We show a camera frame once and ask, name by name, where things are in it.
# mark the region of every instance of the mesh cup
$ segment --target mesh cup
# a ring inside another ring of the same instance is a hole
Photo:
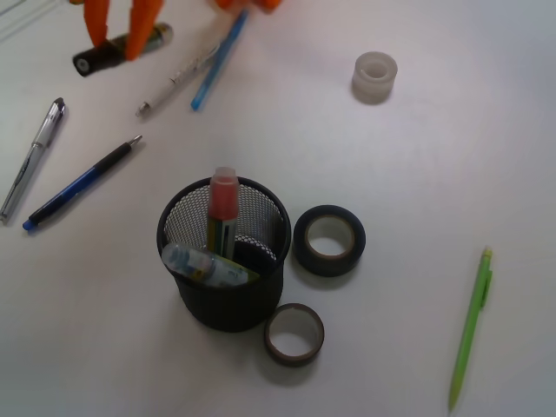
[[[169,270],[191,314],[206,326],[226,332],[252,328],[275,311],[291,242],[288,213],[280,200],[257,182],[238,180],[234,261],[260,277],[237,287],[210,288]],[[209,183],[210,178],[205,178],[189,185],[166,206],[156,231],[158,254],[171,242],[206,248]]]

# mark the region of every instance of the tape roll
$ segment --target tape roll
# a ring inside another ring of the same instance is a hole
[[[302,367],[314,361],[324,343],[321,317],[303,304],[280,306],[264,328],[268,354],[287,367]]]
[[[347,249],[338,255],[325,255],[309,243],[309,229],[319,219],[333,218],[347,226],[350,234]],[[295,224],[294,254],[309,272],[320,276],[346,274],[355,267],[365,249],[365,229],[350,211],[338,206],[318,206],[305,212]]]

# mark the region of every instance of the label on marker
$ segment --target label on marker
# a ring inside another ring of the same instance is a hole
[[[224,258],[234,259],[237,219],[222,221],[208,218],[207,249]]]

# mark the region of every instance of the marker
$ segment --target marker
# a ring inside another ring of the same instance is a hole
[[[207,250],[234,259],[235,230],[239,215],[240,183],[235,169],[218,168],[208,192]]]
[[[150,32],[142,55],[158,50],[170,43],[174,31],[169,24],[158,23]],[[98,47],[85,50],[73,57],[73,64],[80,76],[90,76],[94,72],[116,67],[126,62],[125,51],[128,46],[129,35],[120,35],[114,39],[106,40]]]
[[[475,333],[479,312],[485,307],[485,303],[487,302],[488,288],[490,287],[490,281],[493,277],[493,271],[490,270],[490,260],[492,257],[493,251],[489,247],[486,247],[480,258],[479,272],[477,273],[477,280],[475,281],[471,302],[469,303],[469,310],[467,311],[466,325],[463,327],[460,350],[455,360],[452,385],[450,386],[450,397],[448,399],[449,412],[452,412],[458,401],[461,386],[463,385],[463,377],[466,373],[469,352],[473,344],[473,334]]]

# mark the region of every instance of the pen cap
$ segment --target pen cap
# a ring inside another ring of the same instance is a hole
[[[52,139],[54,139],[56,128],[58,127],[58,124],[62,120],[62,116],[65,113],[65,109],[65,103],[63,102],[63,99],[61,97],[57,98],[52,103],[49,112],[46,114],[46,117],[43,120],[41,128],[36,133],[33,144],[37,143],[43,145],[45,148],[48,148],[50,146],[50,144],[52,143]]]
[[[232,220],[239,213],[240,183],[235,169],[220,167],[210,179],[208,215],[218,220]]]

